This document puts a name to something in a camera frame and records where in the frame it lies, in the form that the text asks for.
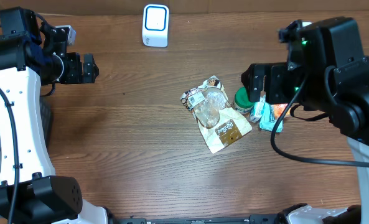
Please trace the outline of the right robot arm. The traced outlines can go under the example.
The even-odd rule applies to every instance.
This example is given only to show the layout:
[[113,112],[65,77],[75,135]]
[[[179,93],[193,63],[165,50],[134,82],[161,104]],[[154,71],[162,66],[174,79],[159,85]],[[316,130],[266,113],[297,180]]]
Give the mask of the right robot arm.
[[351,161],[315,159],[285,153],[305,163],[357,168],[361,202],[347,208],[314,208],[298,203],[275,215],[252,215],[251,223],[369,223],[369,57],[351,17],[318,22],[296,20],[278,32],[287,44],[281,63],[253,63],[241,81],[251,102],[284,104],[286,113],[302,106],[317,111],[347,137]]

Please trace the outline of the brown snack pouch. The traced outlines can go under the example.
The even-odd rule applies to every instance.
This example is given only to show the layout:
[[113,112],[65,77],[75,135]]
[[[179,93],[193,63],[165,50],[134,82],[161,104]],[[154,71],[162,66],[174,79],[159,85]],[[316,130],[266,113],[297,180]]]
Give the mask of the brown snack pouch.
[[212,153],[252,131],[249,121],[229,103],[224,86],[216,76],[184,92],[180,101],[196,120]]

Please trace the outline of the orange snack packet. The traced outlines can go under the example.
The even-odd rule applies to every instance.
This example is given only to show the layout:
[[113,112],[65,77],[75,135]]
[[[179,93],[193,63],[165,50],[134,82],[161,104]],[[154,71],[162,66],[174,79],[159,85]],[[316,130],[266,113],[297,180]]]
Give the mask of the orange snack packet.
[[278,118],[283,114],[284,110],[287,107],[287,104],[276,104],[271,105],[273,109],[273,115],[275,120],[278,120]]

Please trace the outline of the teal tissue pack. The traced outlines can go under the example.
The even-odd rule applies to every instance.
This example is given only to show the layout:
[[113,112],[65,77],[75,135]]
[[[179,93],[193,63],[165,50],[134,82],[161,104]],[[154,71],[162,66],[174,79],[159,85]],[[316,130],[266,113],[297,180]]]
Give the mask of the teal tissue pack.
[[250,122],[257,123],[261,119],[263,115],[265,102],[266,102],[266,97],[263,95],[260,97],[259,101],[253,105],[250,111],[250,116],[249,116]]
[[259,128],[265,131],[272,131],[276,124],[272,106],[269,103],[264,104],[263,115],[259,121]]

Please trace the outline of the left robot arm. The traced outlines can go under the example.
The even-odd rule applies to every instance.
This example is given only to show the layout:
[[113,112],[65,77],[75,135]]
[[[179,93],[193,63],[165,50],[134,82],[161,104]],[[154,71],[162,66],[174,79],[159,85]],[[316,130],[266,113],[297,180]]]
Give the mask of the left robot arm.
[[70,26],[14,7],[0,11],[0,216],[9,223],[112,223],[87,202],[73,177],[58,176],[45,143],[40,89],[94,83],[92,54],[67,52]]

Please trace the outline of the green lid jar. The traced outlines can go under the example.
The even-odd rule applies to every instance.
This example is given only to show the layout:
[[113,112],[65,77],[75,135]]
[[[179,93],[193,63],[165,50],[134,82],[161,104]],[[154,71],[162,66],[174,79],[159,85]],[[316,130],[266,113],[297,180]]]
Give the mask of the green lid jar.
[[248,99],[248,94],[245,87],[241,87],[235,93],[232,107],[237,110],[240,114],[249,114],[254,107],[254,103]]

